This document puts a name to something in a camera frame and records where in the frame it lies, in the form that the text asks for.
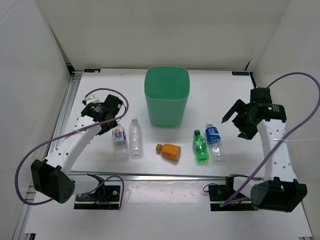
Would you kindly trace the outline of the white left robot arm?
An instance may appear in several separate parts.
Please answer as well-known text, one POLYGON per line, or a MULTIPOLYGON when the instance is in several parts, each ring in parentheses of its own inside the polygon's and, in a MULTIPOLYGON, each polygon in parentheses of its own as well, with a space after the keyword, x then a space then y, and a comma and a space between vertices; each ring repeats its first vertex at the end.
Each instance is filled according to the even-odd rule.
POLYGON ((69 173, 90 141, 115 128, 115 120, 123 101, 109 94, 103 102, 89 99, 81 111, 74 127, 74 134, 64 137, 60 145, 44 160, 36 159, 31 164, 31 175, 36 191, 63 204, 72 195, 88 194, 100 200, 105 194, 103 179, 93 174, 84 178, 71 179, 69 173))

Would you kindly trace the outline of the green soda bottle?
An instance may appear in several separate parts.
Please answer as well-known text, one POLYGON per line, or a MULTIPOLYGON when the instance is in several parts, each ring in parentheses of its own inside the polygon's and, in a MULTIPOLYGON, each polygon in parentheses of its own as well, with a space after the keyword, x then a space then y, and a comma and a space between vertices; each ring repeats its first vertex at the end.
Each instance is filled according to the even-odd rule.
POLYGON ((199 165, 206 165, 210 158, 205 138, 199 130, 195 130, 192 140, 195 159, 199 165))

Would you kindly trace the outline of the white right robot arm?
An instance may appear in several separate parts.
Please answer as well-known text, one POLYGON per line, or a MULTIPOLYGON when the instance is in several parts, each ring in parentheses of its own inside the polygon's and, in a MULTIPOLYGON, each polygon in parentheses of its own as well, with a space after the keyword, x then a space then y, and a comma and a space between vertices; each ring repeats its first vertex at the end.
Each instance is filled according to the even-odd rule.
POLYGON ((292 212, 307 195, 307 186, 297 180, 293 171, 288 146, 285 143, 286 112, 283 105, 273 104, 270 89, 253 88, 249 103, 238 99, 222 118, 232 120, 239 129, 239 138, 252 140, 259 134, 264 159, 249 177, 234 176, 233 182, 225 186, 228 198, 220 207, 250 200, 256 210, 292 212))

